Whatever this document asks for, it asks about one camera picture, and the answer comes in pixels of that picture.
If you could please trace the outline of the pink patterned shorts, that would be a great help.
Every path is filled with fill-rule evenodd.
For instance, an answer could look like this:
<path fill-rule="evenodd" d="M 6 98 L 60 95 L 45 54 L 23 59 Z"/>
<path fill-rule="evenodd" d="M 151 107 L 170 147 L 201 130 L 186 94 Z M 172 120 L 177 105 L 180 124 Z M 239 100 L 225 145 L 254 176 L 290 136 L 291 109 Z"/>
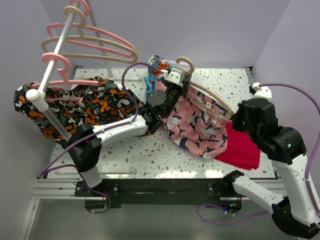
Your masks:
<path fill-rule="evenodd" d="M 227 149 L 227 110 L 206 92 L 189 85 L 180 97 L 163 128 L 180 148 L 204 159 L 213 159 Z"/>

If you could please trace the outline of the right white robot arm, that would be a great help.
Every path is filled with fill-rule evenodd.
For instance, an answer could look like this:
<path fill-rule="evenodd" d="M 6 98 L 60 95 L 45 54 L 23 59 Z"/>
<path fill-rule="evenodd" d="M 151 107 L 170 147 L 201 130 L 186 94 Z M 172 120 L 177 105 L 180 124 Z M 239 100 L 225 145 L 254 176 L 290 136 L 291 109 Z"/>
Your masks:
<path fill-rule="evenodd" d="M 216 192 L 249 198 L 267 211 L 285 234 L 312 239 L 320 230 L 319 197 L 307 173 L 307 150 L 301 134 L 278 124 L 275 106 L 264 98 L 243 100 L 232 117 L 232 128 L 246 133 L 271 160 L 284 185 L 286 195 L 268 190 L 234 170 L 213 185 Z"/>

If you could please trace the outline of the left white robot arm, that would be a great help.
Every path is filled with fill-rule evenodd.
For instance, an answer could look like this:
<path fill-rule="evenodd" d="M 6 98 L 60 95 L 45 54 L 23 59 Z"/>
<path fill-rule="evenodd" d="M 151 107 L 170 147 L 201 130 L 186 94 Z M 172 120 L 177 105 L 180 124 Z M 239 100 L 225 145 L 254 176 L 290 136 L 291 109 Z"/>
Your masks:
<path fill-rule="evenodd" d="M 175 84 L 166 77 L 166 90 L 154 91 L 137 115 L 106 125 L 90 127 L 85 124 L 70 139 L 68 153 L 86 182 L 88 193 L 99 196 L 104 190 L 97 167 L 102 143 L 112 144 L 126 138 L 154 134 L 169 117 L 179 98 L 187 95 L 190 79 L 191 75 L 188 75 L 183 77 L 181 84 Z"/>

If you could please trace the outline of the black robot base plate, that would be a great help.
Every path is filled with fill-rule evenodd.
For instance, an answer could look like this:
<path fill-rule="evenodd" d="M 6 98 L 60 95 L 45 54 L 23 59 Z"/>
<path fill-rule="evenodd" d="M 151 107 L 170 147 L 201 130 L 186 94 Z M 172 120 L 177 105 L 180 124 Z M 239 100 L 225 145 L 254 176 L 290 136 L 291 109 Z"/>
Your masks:
<path fill-rule="evenodd" d="M 82 181 L 74 195 L 84 198 L 86 210 L 104 208 L 104 195 L 111 199 L 111 208 L 122 205 L 201 205 L 212 204 L 237 213 L 242 208 L 242 196 L 222 190 L 220 178 L 141 178 L 103 179 L 90 191 Z"/>

